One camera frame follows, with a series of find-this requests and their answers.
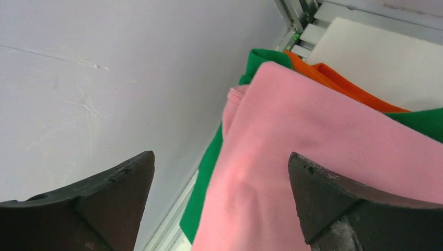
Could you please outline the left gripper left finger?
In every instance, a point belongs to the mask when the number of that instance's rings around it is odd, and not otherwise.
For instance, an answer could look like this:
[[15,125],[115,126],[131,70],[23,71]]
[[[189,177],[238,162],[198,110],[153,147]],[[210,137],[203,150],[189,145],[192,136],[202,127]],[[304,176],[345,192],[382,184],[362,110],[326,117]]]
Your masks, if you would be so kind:
[[133,250],[155,172],[142,152],[26,201],[1,203],[1,250]]

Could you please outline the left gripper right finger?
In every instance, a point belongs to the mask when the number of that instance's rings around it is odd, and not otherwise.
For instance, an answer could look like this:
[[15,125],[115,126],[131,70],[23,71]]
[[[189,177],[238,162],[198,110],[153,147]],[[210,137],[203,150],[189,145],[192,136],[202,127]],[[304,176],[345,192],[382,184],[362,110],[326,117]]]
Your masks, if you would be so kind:
[[290,185],[312,250],[442,250],[442,205],[393,195],[293,152]]

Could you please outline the pink t-shirt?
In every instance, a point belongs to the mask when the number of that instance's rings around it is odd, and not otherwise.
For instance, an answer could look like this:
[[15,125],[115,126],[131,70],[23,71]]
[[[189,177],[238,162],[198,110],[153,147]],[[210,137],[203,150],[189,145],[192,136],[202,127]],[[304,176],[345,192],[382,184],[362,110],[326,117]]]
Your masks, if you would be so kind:
[[193,250],[309,250],[292,152],[379,190],[442,203],[442,144],[273,62],[230,90]]

